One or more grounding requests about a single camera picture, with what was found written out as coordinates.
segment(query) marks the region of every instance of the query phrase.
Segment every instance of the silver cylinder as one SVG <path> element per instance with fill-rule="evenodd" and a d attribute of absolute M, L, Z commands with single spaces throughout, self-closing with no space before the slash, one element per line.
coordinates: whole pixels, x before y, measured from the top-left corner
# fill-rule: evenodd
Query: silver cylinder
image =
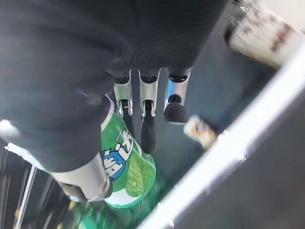
<path fill-rule="evenodd" d="M 81 196 L 86 201 L 99 201 L 105 199 L 111 187 L 109 177 L 104 169 L 102 156 L 97 153 L 96 157 L 86 165 L 69 172 L 51 173 L 59 182 L 63 191 L 73 201 L 79 201 L 66 186 L 75 186 L 81 190 Z"/>
<path fill-rule="evenodd" d="M 177 83 L 173 82 L 172 80 L 168 80 L 166 89 L 165 89 L 165 98 L 164 98 L 164 110 L 166 106 L 168 105 L 168 99 L 171 95 L 178 95 L 181 98 L 181 105 L 184 105 L 185 101 L 185 95 L 186 95 L 186 90 L 187 90 L 187 84 L 190 79 L 190 74 L 187 75 L 187 79 L 183 82 Z"/>
<path fill-rule="evenodd" d="M 127 83 L 115 83 L 114 84 L 114 94 L 117 106 L 119 108 L 119 112 L 122 115 L 123 114 L 123 106 L 122 106 L 122 100 L 127 100 L 128 103 L 128 114 L 132 115 L 132 82 L 131 82 L 131 69 L 129 71 L 129 80 Z"/>
<path fill-rule="evenodd" d="M 156 116 L 156 107 L 157 107 L 157 93 L 158 93 L 158 81 L 159 81 L 159 75 L 160 71 L 157 75 L 157 80 L 153 83 L 145 83 L 141 79 L 141 73 L 139 71 L 139 80 L 140 80 L 140 106 L 142 111 L 142 117 L 146 115 L 146 110 L 144 106 L 145 100 L 151 100 L 152 101 L 152 117 Z"/>

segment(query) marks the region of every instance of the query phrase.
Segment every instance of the sprite logo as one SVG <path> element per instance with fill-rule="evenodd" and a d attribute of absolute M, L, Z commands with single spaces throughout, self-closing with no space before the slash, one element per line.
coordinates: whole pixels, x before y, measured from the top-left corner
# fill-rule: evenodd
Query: sprite logo
<path fill-rule="evenodd" d="M 129 159 L 132 148 L 133 148 L 133 137 L 128 133 L 127 129 L 121 127 L 121 131 L 116 137 L 116 142 L 122 136 L 123 142 L 117 143 L 114 147 L 114 150 L 107 149 L 104 150 L 103 162 L 105 166 L 106 173 L 109 177 L 112 177 L 113 180 L 116 180 L 123 173 L 126 161 Z"/>

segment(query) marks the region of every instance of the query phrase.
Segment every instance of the lime leaf graphic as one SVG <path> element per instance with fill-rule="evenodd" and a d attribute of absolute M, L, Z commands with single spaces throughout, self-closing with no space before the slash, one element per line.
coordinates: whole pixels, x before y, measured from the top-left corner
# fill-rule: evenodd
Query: lime leaf graphic
<path fill-rule="evenodd" d="M 144 191 L 150 186 L 154 177 L 154 165 L 150 162 L 149 156 L 143 154 L 138 156 L 137 163 L 140 168 Z"/>
<path fill-rule="evenodd" d="M 144 193 L 143 180 L 136 157 L 135 154 L 131 157 L 125 186 L 127 194 L 131 197 L 138 197 Z"/>

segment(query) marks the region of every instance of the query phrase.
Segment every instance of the black fabric cover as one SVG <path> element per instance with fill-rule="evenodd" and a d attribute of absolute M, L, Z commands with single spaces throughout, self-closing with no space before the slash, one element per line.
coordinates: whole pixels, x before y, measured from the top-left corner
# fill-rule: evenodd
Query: black fabric cover
<path fill-rule="evenodd" d="M 0 118 L 17 128 L 2 137 L 53 172 L 86 164 L 108 112 L 88 93 L 112 89 L 109 70 L 191 67 L 226 2 L 1 1 Z"/>

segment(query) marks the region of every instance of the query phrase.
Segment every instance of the metal bracket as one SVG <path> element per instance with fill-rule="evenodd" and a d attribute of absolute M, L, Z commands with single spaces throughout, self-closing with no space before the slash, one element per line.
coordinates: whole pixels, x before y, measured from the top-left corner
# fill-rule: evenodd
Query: metal bracket
<path fill-rule="evenodd" d="M 123 116 L 123 109 L 128 109 L 128 114 L 132 115 L 133 110 L 133 102 L 132 102 L 132 82 L 131 82 L 131 70 L 129 71 L 129 80 L 127 83 L 115 83 L 114 84 L 114 94 L 116 98 L 116 103 L 119 108 L 120 115 Z M 123 100 L 127 100 L 127 106 L 123 107 Z"/>
<path fill-rule="evenodd" d="M 139 80 L 140 80 L 140 106 L 142 111 L 142 117 L 146 116 L 145 110 L 145 101 L 152 101 L 152 117 L 156 116 L 156 107 L 157 107 L 157 93 L 158 93 L 158 81 L 159 81 L 160 71 L 158 71 L 157 80 L 153 83 L 145 83 L 141 79 L 141 72 L 139 70 Z"/>
<path fill-rule="evenodd" d="M 184 101 L 185 101 L 185 95 L 186 95 L 186 90 L 187 90 L 187 84 L 189 82 L 190 79 L 190 74 L 189 73 L 187 75 L 187 78 L 185 81 L 183 82 L 174 82 L 172 80 L 168 80 L 167 86 L 166 86 L 166 90 L 165 90 L 165 98 L 164 98 L 164 110 L 168 105 L 168 98 L 171 95 L 177 95 L 181 98 L 181 105 L 184 105 Z"/>

